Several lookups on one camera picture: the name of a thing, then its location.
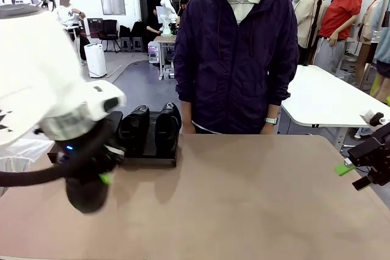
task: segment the green tag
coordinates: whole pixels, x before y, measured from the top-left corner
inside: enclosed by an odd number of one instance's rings
[[[354,170],[354,169],[355,169],[355,166],[347,167],[344,163],[339,164],[338,166],[335,167],[335,171],[340,177],[344,176],[345,174],[349,173],[351,170]]]
[[[112,183],[112,174],[110,173],[104,173],[104,174],[99,174],[100,180],[106,185],[111,185]]]

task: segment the white table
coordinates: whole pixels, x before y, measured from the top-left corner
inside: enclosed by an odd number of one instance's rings
[[[81,60],[81,55],[80,55],[80,49],[79,45],[77,45],[77,35],[76,35],[76,29],[78,29],[80,26],[62,26],[64,30],[73,30],[73,35],[74,35],[74,44],[76,44],[76,49],[77,53],[79,55],[79,58]]]
[[[154,39],[154,42],[157,42],[159,44],[159,52],[160,52],[160,76],[158,77],[158,80],[164,79],[164,65],[165,65],[165,53],[166,48],[172,47],[175,45],[176,42],[176,36],[157,36]]]
[[[333,145],[338,150],[349,127],[367,127],[361,114],[372,110],[390,117],[388,106],[314,65],[299,65],[288,91],[291,97],[282,107],[291,120],[311,128],[336,128]]]

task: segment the brown table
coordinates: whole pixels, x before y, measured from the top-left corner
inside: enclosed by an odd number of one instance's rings
[[[161,43],[175,43],[176,42],[176,36],[157,36],[154,38],[155,42],[161,42]]]
[[[185,135],[174,170],[115,172],[85,216],[64,182],[0,200],[0,255],[67,260],[388,260],[390,216],[319,136]],[[42,163],[49,164],[44,158]]]

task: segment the black tray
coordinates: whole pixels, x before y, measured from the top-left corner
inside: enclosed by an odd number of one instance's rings
[[[145,167],[145,168],[173,168],[176,167],[178,141],[176,141],[175,149],[170,155],[158,156],[156,146],[154,143],[154,131],[156,120],[160,112],[151,112],[150,126],[147,132],[147,138],[145,142],[144,153],[138,157],[125,158],[121,166],[124,167]],[[123,118],[122,112],[114,111],[108,119],[113,121],[115,127],[115,135],[118,135],[119,123]],[[52,163],[55,163],[59,147],[55,144],[51,151],[48,153],[48,157]]]

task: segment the office chair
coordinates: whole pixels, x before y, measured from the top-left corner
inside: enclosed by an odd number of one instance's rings
[[[107,52],[108,50],[108,41],[112,41],[115,53],[118,53],[115,48],[115,43],[118,45],[119,51],[121,50],[121,47],[117,41],[119,39],[118,30],[116,29],[117,22],[118,21],[115,19],[103,19],[103,31],[100,31],[98,35],[99,40],[101,40],[101,44],[103,43],[103,41],[107,41],[107,45],[105,47],[104,52]]]

